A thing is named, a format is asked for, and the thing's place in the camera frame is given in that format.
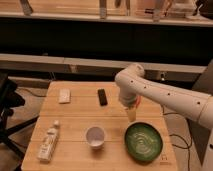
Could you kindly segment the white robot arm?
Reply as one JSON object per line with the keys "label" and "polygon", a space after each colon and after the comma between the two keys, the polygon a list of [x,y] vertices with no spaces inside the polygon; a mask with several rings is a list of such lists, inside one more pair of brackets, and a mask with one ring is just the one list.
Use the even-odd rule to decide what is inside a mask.
{"label": "white robot arm", "polygon": [[143,96],[182,114],[207,129],[213,128],[213,95],[165,85],[143,78],[144,68],[133,63],[118,72],[119,101],[132,107]]}

